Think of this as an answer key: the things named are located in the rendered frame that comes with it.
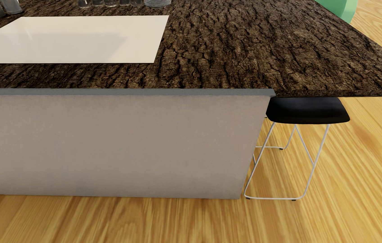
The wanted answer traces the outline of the kitchen island with bark-textured top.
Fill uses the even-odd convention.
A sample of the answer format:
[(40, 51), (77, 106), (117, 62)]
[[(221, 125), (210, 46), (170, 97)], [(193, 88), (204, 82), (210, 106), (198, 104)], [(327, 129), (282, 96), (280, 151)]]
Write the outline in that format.
[(0, 195), (238, 199), (270, 97), (382, 97), (382, 47), (314, 0), (22, 7), (0, 28), (169, 18), (154, 63), (0, 63)]

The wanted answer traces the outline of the black bar stool white legs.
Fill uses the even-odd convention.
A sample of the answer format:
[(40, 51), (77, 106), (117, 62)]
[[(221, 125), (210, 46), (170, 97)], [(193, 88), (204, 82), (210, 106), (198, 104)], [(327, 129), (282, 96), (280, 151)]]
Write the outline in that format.
[[(322, 151), (324, 142), (326, 140), (326, 136), (328, 134), (328, 130), (331, 124), (339, 124), (339, 123), (347, 123), (350, 121), (350, 116), (346, 111), (344, 105), (337, 97), (302, 97), (302, 98), (280, 98), (280, 97), (272, 97), (269, 101), (269, 105), (266, 111), (266, 118), (271, 120), (273, 123), (270, 127), (269, 132), (264, 140), (264, 144), (262, 146), (256, 146), (256, 148), (260, 148), (260, 152), (257, 158), (253, 155), (253, 169), (251, 171), (251, 175), (245, 185), (243, 190), (243, 196), (248, 199), (255, 200), (291, 200), (296, 201), (302, 199), (309, 188), (314, 170), (316, 168), (320, 153)], [(276, 124), (293, 124), (293, 130), (289, 137), (289, 140), (285, 147), (282, 146), (267, 146), (267, 142), (269, 141), (270, 135)], [(319, 150), (317, 152), (316, 158), (313, 160), (307, 146), (303, 140), (303, 137), (297, 127), (298, 124), (326, 124), (326, 129), (319, 146)], [(246, 191), (251, 182), (253, 174), (258, 166), (258, 162), (262, 156), (262, 153), (265, 148), (278, 148), (280, 150), (285, 150), (290, 144), (292, 136), (294, 132), (297, 132), (299, 138), (302, 142), (303, 147), (308, 155), (308, 158), (312, 164), (312, 170), (307, 180), (307, 185), (305, 187), (305, 191), (299, 197), (295, 198), (262, 198), (262, 197), (253, 197), (246, 195)]]

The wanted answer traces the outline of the clear glass bowl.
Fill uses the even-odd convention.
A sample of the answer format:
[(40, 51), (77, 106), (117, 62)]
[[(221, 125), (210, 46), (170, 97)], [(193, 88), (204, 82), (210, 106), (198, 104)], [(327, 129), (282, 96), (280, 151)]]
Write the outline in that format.
[(144, 4), (151, 8), (163, 8), (172, 3), (172, 0), (144, 0)]

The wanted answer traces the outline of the white rectangular panel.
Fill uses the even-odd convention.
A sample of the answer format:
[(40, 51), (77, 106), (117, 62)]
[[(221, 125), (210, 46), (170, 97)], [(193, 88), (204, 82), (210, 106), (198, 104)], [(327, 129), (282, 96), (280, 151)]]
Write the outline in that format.
[(0, 63), (154, 63), (168, 18), (21, 17), (0, 28)]

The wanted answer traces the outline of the green round seat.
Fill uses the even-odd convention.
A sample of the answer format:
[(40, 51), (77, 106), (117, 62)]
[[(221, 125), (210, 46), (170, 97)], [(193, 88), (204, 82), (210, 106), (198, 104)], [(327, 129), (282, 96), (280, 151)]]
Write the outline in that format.
[(315, 0), (331, 13), (350, 24), (356, 12), (358, 0)]

